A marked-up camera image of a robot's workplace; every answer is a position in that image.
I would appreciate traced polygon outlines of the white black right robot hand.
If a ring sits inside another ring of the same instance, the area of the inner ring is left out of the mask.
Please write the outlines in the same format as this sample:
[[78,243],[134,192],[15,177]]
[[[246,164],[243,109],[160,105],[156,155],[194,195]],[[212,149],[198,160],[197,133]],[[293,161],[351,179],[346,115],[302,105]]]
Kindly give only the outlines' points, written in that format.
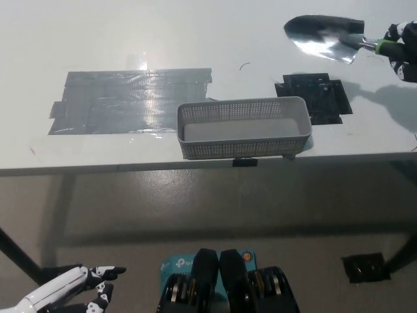
[[385,33],[384,40],[397,42],[402,40],[413,60],[399,61],[389,57],[390,66],[397,77],[408,83],[416,83],[416,21],[392,24]]

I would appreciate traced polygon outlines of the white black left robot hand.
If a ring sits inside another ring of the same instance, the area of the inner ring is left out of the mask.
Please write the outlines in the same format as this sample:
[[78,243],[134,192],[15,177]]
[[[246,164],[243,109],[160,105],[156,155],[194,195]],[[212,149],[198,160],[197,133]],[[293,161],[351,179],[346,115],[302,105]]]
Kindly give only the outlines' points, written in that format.
[[[105,312],[113,294],[113,284],[126,268],[117,266],[74,267],[24,297],[28,312]],[[87,304],[66,305],[78,294],[96,290]]]

